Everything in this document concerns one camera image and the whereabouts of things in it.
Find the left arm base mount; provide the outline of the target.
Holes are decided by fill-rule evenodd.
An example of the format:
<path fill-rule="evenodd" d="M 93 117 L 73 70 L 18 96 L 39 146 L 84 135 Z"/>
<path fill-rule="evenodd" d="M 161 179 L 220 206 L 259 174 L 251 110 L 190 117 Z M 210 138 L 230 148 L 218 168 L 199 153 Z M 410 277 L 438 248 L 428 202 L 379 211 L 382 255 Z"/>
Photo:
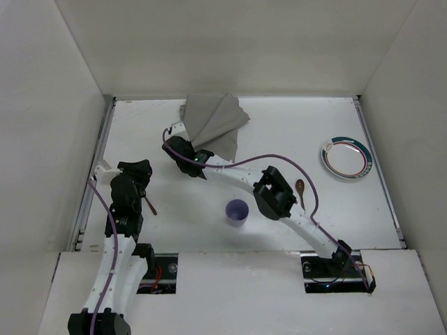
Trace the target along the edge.
<path fill-rule="evenodd" d="M 156 254 L 138 287 L 139 295 L 173 295 L 177 289 L 178 254 Z"/>

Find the brown wooden fork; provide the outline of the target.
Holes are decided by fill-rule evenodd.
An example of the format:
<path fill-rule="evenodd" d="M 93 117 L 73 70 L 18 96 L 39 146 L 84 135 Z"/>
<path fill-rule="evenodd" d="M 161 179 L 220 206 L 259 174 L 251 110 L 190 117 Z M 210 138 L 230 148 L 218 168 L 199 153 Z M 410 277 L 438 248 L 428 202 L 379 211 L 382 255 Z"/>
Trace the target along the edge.
<path fill-rule="evenodd" d="M 147 197 L 147 193 L 146 190 L 142 190 L 140 192 L 141 194 L 141 198 L 145 200 L 147 206 L 149 207 L 149 209 L 151 210 L 151 212 L 153 213 L 154 216 L 158 215 L 157 210 L 154 208 L 153 204 L 149 201 L 149 198 Z"/>

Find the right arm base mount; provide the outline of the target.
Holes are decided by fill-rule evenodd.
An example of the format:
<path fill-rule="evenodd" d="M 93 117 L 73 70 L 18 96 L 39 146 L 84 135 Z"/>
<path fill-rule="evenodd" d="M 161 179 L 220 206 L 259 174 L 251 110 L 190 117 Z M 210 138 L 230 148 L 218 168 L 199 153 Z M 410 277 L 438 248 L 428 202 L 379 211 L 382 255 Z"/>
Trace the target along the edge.
<path fill-rule="evenodd" d="M 342 267 L 316 255 L 301 256 L 302 275 L 305 292 L 325 293 L 368 293 L 376 289 L 376 279 L 372 268 L 363 262 L 361 254 L 354 254 L 352 261 Z"/>

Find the white plate green rim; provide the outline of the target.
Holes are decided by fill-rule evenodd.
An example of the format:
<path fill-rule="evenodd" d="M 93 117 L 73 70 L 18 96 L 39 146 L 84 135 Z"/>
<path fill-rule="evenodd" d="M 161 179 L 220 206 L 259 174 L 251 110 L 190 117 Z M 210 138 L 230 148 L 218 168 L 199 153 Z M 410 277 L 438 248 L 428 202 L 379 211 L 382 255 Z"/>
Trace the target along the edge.
<path fill-rule="evenodd" d="M 373 167 L 369 149 L 351 137 L 338 136 L 327 140 L 321 147 L 320 156 L 329 172 L 345 180 L 362 179 Z"/>

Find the brown wooden spoon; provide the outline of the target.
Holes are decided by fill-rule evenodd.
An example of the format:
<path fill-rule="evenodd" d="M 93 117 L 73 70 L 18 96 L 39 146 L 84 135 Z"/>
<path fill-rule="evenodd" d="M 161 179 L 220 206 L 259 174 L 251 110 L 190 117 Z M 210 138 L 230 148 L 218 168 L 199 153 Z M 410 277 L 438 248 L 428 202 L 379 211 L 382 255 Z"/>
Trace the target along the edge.
<path fill-rule="evenodd" d="M 305 183 L 302 179 L 298 179 L 295 183 L 295 189 L 300 199 L 300 206 L 302 210 L 305 210 L 305 201 L 304 201 L 304 191 L 305 191 Z"/>

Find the purple plastic cup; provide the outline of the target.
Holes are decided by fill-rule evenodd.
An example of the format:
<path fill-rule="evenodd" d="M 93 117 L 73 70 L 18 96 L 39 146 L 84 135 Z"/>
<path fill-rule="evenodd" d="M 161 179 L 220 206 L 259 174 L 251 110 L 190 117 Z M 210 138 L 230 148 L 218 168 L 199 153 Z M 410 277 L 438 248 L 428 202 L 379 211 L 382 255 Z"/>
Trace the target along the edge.
<path fill-rule="evenodd" d="M 249 215 L 248 204 L 240 199 L 231 200 L 225 208 L 226 222 L 234 228 L 242 227 Z"/>

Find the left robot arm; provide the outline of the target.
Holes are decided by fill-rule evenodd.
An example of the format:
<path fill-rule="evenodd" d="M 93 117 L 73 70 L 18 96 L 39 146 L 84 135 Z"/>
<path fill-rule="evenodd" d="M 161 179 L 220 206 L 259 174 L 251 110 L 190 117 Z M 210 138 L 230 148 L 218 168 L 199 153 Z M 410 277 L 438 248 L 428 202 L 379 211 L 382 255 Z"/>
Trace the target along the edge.
<path fill-rule="evenodd" d="M 130 334 L 130 307 L 145 274 L 154 268 L 154 249 L 138 241 L 142 230 L 142 199 L 152 176 L 147 159 L 101 161 L 88 181 L 106 210 L 101 263 L 89 296 L 79 313 L 68 319 L 69 334 Z"/>

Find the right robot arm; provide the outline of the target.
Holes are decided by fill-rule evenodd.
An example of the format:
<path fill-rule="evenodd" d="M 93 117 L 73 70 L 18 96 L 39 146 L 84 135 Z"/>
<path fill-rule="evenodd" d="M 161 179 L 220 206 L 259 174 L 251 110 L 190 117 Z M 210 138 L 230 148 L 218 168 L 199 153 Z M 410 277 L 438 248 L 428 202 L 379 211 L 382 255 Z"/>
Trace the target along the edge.
<path fill-rule="evenodd" d="M 210 151 L 195 151 L 190 141 L 180 136 L 164 140 L 162 149 L 178 168 L 193 178 L 231 185 L 254 196 L 259 212 L 271 221 L 287 225 L 303 238 L 317 256 L 345 268 L 351 249 L 342 240 L 336 240 L 314 218 L 307 215 L 298 203 L 280 171 L 268 166 L 264 170 L 235 167 Z"/>

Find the grey cloth placemat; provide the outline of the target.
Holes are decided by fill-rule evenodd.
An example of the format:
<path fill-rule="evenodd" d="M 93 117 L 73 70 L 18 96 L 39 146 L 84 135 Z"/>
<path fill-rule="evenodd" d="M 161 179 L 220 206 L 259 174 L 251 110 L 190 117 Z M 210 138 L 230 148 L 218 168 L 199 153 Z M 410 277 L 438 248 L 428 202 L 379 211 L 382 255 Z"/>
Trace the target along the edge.
<path fill-rule="evenodd" d="M 226 95 L 189 95 L 179 109 L 193 148 L 211 151 L 227 161 L 237 153 L 237 134 L 250 121 L 239 99 Z"/>

